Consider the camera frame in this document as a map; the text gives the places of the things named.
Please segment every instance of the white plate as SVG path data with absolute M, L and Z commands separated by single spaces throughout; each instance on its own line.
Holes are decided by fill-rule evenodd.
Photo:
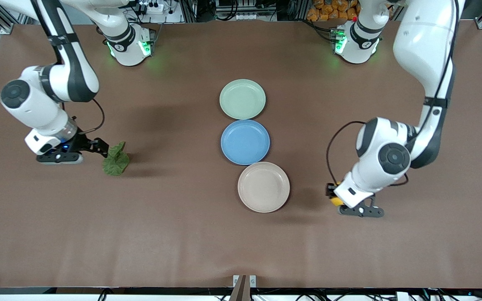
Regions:
M 237 182 L 243 203 L 260 213 L 280 209 L 289 197 L 289 189 L 285 172 L 270 162 L 258 162 L 245 168 Z
M 234 119 L 244 120 L 258 116 L 265 107 L 265 92 L 257 82 L 238 79 L 220 92 L 220 108 Z

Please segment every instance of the brown tabletop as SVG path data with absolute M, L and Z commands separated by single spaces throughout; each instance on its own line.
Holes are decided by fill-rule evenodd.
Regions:
M 381 219 L 338 215 L 324 196 L 325 148 L 341 125 L 419 120 L 423 88 L 394 59 L 397 27 L 350 65 L 303 23 L 165 25 L 154 57 L 123 67 L 93 26 L 76 26 L 107 115 L 95 134 L 127 141 L 132 162 L 120 177 L 103 174 L 98 154 L 39 164 L 23 142 L 29 128 L 0 105 L 0 286 L 227 286 L 256 274 L 275 287 L 482 287 L 482 31 L 472 21 L 460 26 L 436 162 L 377 194 Z M 0 89 L 53 61 L 40 27 L 16 26 L 1 38 Z M 255 120 L 272 141 L 265 161 L 291 181 L 275 213 L 243 205 L 244 167 L 220 151 L 233 120 L 218 96 L 239 78 L 264 88 Z M 82 128 L 100 121 L 92 102 L 67 110 Z M 331 150 L 340 177 L 357 160 L 357 132 Z

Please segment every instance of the brown table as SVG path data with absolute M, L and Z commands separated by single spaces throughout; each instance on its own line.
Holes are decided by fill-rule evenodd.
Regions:
M 343 217 L 324 196 L 325 148 L 350 120 L 417 124 L 423 88 L 392 54 L 390 22 L 370 61 L 350 65 L 302 23 L 163 27 L 155 56 L 123 67 L 92 26 L 76 26 L 101 82 L 107 121 L 97 135 L 127 141 L 132 163 L 104 175 L 101 156 L 70 166 L 36 163 L 29 131 L 0 105 L 0 286 L 482 287 L 482 31 L 460 26 L 458 73 L 440 156 L 410 183 L 377 194 L 382 219 Z M 54 56 L 37 26 L 0 42 L 0 89 Z M 256 80 L 266 161 L 291 181 L 287 204 L 248 210 L 236 192 L 243 166 L 219 147 L 232 120 L 218 106 L 229 81 Z M 94 103 L 67 105 L 82 128 Z M 356 162 L 349 128 L 331 150 L 342 176 Z

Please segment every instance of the plate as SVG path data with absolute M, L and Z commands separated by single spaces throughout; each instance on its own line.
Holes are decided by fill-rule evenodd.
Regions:
M 289 189 L 285 172 L 270 162 L 258 162 L 245 168 L 237 182 L 243 203 L 260 213 L 280 209 L 289 197 Z
M 249 79 L 230 82 L 220 92 L 220 108 L 231 118 L 238 120 L 258 116 L 265 107 L 264 89 Z
M 228 160 L 250 165 L 262 160 L 270 147 L 267 130 L 254 120 L 238 120 L 226 127 L 220 148 Z

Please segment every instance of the blue plate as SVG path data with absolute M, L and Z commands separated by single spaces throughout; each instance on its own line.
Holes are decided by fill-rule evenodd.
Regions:
M 254 120 L 238 120 L 226 127 L 220 147 L 226 158 L 235 164 L 254 164 L 269 151 L 269 133 Z

